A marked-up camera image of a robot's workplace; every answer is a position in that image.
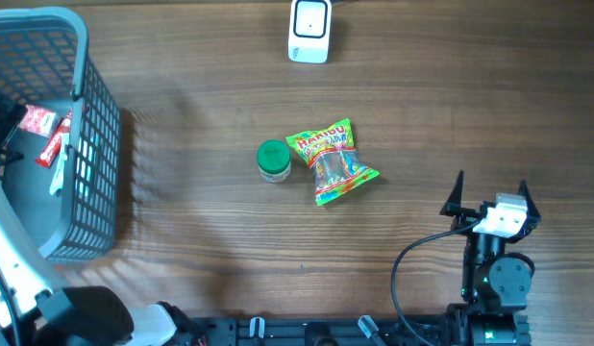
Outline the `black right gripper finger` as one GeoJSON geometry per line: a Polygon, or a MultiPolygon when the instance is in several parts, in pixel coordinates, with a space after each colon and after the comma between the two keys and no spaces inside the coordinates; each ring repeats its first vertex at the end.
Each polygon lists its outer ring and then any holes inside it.
{"type": "Polygon", "coordinates": [[[518,187],[518,194],[525,198],[527,203],[526,226],[537,226],[541,221],[541,214],[538,211],[528,189],[527,182],[522,180],[518,187]]]}
{"type": "Polygon", "coordinates": [[[460,170],[458,172],[458,176],[454,187],[447,198],[446,202],[443,204],[442,209],[440,210],[440,214],[449,217],[479,217],[480,213],[474,209],[468,209],[461,205],[462,201],[462,191],[463,191],[463,182],[464,182],[464,171],[460,170]]]}

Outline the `small red white box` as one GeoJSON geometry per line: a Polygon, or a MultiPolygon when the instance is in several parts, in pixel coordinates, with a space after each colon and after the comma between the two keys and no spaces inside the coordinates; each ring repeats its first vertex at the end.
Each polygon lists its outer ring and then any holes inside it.
{"type": "Polygon", "coordinates": [[[59,121],[55,111],[40,106],[27,105],[26,113],[18,124],[18,128],[25,132],[49,138],[59,121]]]}

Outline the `red stick sachet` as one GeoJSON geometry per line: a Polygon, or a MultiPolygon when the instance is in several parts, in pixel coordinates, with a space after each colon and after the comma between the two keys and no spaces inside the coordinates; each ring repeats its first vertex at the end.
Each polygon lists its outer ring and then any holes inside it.
{"type": "Polygon", "coordinates": [[[35,159],[36,164],[44,168],[51,167],[54,159],[58,156],[62,145],[66,143],[66,136],[70,134],[71,120],[72,111],[70,111],[62,120],[56,132],[54,132],[39,156],[35,159]]]}

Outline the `teal white tissue pack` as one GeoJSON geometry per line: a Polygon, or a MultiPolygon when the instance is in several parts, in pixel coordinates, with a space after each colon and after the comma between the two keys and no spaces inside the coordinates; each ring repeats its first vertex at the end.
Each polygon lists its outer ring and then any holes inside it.
{"type": "Polygon", "coordinates": [[[69,149],[68,144],[61,146],[61,150],[57,157],[56,170],[55,170],[54,176],[52,178],[52,182],[49,187],[49,193],[51,195],[56,195],[63,188],[64,170],[65,170],[66,162],[68,160],[68,149],[69,149]]]}

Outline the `Haribo gummy bag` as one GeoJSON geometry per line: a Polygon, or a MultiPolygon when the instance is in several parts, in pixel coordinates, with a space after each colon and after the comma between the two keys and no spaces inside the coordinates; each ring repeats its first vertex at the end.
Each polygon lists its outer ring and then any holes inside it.
{"type": "Polygon", "coordinates": [[[349,118],[317,131],[288,136],[287,144],[311,169],[317,206],[377,178],[380,172],[359,160],[349,118]]]}

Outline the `green lid jar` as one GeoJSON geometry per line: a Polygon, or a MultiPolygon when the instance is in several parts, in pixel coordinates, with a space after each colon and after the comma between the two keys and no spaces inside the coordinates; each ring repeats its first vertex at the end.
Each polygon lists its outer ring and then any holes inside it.
{"type": "Polygon", "coordinates": [[[265,141],[257,151],[260,175],[269,183],[284,181],[291,172],[289,148],[280,140],[265,141]]]}

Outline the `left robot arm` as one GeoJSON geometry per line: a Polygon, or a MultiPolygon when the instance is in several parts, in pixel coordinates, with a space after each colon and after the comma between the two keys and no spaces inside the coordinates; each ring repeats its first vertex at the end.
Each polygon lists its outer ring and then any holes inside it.
{"type": "MultiPolygon", "coordinates": [[[[3,146],[26,113],[0,93],[0,167],[21,159],[3,146]]],[[[0,345],[204,345],[202,329],[158,302],[128,309],[103,286],[67,287],[38,253],[0,181],[0,345]]]]}

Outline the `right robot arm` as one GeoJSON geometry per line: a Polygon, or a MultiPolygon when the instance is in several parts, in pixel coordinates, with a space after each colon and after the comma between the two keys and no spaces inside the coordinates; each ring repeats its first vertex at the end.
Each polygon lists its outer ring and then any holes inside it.
{"type": "Polygon", "coordinates": [[[492,202],[461,205],[464,173],[459,172],[440,213],[454,218],[452,229],[466,237],[462,260],[461,304],[444,313],[443,345],[529,345],[525,316],[535,272],[533,261],[506,247],[528,236],[541,221],[526,182],[514,194],[498,193],[492,202]]]}

